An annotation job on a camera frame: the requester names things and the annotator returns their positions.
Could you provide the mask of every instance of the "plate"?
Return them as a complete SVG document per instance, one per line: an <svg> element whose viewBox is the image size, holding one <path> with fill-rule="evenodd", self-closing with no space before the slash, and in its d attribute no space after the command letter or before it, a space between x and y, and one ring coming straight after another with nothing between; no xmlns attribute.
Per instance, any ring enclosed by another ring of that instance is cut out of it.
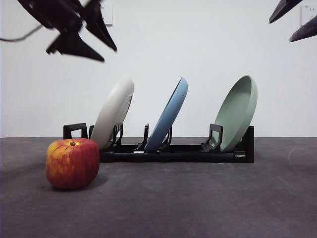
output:
<svg viewBox="0 0 317 238"><path fill-rule="evenodd" d="M133 81L128 75L124 75L110 91L91 134L91 140L98 144L100 150L111 145L113 128L123 123L131 104L133 90Z"/></svg>
<svg viewBox="0 0 317 238"><path fill-rule="evenodd" d="M257 100L257 85L250 76L242 77L232 87L215 121L215 124L223 127L221 151L231 151L242 139L251 123ZM218 138L218 135L214 134L211 140L212 145Z"/></svg>
<svg viewBox="0 0 317 238"><path fill-rule="evenodd" d="M187 91L187 81L181 78L144 148L146 152L155 151L160 147L183 105Z"/></svg>

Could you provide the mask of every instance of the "rack handle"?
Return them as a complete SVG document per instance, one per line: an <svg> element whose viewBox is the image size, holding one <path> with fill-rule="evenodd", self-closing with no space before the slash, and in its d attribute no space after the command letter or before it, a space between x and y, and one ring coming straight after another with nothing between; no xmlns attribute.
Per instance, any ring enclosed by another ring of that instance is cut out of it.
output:
<svg viewBox="0 0 317 238"><path fill-rule="evenodd" d="M81 138L88 139L86 123L64 125L64 128L63 128L63 139L64 140L72 139L71 132L75 131L75 130L81 130Z"/></svg>
<svg viewBox="0 0 317 238"><path fill-rule="evenodd" d="M212 133L216 131L218 132L218 142L213 146L210 145L210 141L212 140ZM223 127L221 125L210 124L209 126L209 137L205 143L201 143L201 147L204 151L210 152L210 150L220 152L220 146L222 143L222 135L223 135Z"/></svg>

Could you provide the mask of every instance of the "blue plate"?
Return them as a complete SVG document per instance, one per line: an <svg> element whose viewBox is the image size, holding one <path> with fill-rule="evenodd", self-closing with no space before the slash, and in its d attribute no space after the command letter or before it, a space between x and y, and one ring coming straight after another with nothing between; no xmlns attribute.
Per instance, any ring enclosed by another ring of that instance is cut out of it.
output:
<svg viewBox="0 0 317 238"><path fill-rule="evenodd" d="M181 78L144 148L146 152L155 151L160 147L183 105L187 91L187 81Z"/></svg>

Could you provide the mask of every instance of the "green plate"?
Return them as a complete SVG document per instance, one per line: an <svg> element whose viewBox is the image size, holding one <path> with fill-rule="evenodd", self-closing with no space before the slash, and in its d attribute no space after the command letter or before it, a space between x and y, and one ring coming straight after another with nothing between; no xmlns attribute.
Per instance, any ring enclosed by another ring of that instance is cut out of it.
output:
<svg viewBox="0 0 317 238"><path fill-rule="evenodd" d="M257 100L257 85L250 76L242 77L232 87L215 121L215 124L223 127L221 151L233 150L242 139L251 123ZM218 135L214 132L211 145L214 145L217 140Z"/></svg>

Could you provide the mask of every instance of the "gray floor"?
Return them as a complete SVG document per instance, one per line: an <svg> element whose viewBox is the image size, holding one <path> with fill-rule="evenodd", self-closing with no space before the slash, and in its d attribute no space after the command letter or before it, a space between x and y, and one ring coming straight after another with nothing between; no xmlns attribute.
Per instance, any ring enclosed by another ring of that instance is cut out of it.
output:
<svg viewBox="0 0 317 238"><path fill-rule="evenodd" d="M1 139L2 238L317 237L317 138L257 138L255 164L101 164L68 192L46 179L53 140Z"/></svg>

